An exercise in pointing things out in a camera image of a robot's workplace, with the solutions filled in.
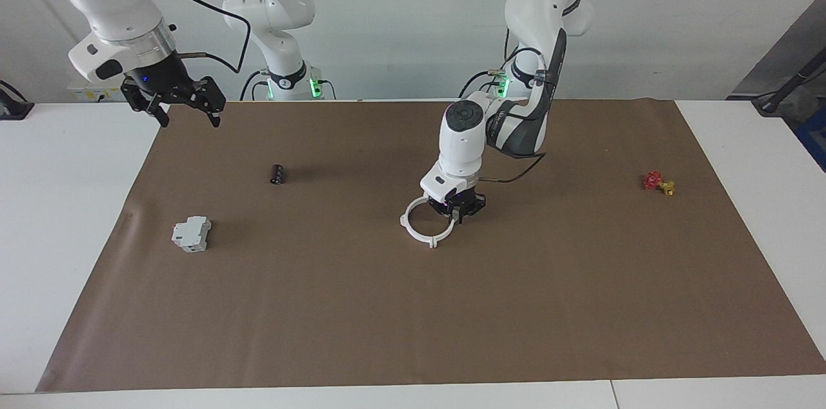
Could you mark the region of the black stand foot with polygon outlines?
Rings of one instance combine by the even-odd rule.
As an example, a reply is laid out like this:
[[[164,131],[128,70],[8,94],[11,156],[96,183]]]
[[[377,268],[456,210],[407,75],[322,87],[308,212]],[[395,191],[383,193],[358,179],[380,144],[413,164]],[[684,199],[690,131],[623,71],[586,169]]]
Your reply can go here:
[[[34,106],[15,86],[0,79],[0,121],[24,120]]]

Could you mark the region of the blue crate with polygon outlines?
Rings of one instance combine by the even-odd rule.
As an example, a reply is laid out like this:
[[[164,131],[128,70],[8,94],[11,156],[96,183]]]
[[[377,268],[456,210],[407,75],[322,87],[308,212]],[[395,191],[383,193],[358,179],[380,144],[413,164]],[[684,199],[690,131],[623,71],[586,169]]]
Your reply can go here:
[[[826,173],[826,106],[794,127],[793,133],[823,173]]]

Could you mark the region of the brown paper table mat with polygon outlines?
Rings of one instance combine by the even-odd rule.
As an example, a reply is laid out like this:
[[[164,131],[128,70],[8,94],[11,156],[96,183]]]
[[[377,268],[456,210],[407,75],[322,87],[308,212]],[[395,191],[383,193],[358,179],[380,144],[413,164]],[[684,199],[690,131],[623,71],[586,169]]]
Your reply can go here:
[[[172,106],[37,389],[826,374],[674,103],[556,101],[545,161],[429,248],[400,215],[444,111]]]

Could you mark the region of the black tripod stand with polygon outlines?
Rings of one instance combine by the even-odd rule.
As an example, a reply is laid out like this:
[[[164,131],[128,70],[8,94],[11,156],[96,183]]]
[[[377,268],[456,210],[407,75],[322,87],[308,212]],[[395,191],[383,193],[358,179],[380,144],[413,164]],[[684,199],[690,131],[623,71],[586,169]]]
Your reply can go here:
[[[770,116],[776,113],[782,101],[791,95],[794,90],[802,85],[807,85],[807,83],[810,83],[813,79],[817,79],[823,73],[826,73],[826,46],[821,48],[812,59],[809,59],[793,77],[783,83],[779,88],[766,94],[753,97],[751,100],[752,106],[754,106],[761,115]]]

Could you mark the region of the white half-ring pipe clamp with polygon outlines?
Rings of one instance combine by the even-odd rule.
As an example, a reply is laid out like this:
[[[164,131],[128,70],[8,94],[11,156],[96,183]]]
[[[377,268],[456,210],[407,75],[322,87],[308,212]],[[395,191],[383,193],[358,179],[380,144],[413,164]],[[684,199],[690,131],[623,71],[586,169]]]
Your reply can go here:
[[[428,203],[427,195],[420,195],[416,199],[413,199],[407,207],[405,207],[405,211],[400,215],[400,225],[407,231],[411,238],[415,239],[419,243],[427,245],[429,248],[434,248],[436,246],[434,244],[434,236],[423,235],[422,233],[417,232],[413,228],[409,219],[413,209],[416,209],[416,207],[419,207],[425,203]]]
[[[456,218],[454,215],[447,216],[448,226],[445,228],[443,232],[437,235],[432,235],[428,238],[427,244],[430,248],[437,248],[438,244],[442,242],[443,239],[449,237],[452,233],[452,230],[456,224]]]

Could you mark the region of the red and brass valve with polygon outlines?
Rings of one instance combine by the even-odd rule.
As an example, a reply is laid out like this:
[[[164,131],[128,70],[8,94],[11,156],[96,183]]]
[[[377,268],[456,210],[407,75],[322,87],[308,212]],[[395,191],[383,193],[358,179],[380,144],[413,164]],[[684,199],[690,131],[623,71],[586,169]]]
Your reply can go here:
[[[660,171],[653,170],[644,176],[642,186],[646,190],[657,190],[663,195],[674,195],[676,183],[673,180],[664,179]]]

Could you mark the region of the white wall power strip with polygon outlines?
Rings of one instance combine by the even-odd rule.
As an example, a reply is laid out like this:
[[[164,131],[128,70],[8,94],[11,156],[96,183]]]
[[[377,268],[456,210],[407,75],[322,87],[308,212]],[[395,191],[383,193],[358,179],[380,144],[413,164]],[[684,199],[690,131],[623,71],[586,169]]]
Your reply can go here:
[[[121,91],[121,77],[109,79],[103,83],[89,83],[84,79],[73,79],[67,85],[67,91],[75,101],[83,103],[125,103]]]

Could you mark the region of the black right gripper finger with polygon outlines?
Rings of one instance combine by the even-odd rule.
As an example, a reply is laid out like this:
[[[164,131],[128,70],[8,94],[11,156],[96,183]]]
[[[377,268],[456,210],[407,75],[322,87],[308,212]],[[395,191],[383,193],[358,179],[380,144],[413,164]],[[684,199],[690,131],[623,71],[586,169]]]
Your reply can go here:
[[[121,83],[121,93],[132,111],[150,115],[162,128],[169,125],[168,114],[161,106],[161,97],[153,95],[148,98],[131,77],[125,77]]]
[[[227,100],[212,77],[183,83],[182,98],[185,105],[203,112],[214,128],[219,127]]]

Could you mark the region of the grey circuit breaker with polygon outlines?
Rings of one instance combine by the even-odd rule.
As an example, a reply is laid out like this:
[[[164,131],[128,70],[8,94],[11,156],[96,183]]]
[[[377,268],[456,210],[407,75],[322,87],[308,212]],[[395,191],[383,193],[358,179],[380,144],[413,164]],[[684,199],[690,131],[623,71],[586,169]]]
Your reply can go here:
[[[206,216],[188,216],[175,224],[171,241],[186,253],[199,253],[207,249],[208,233],[212,222]]]

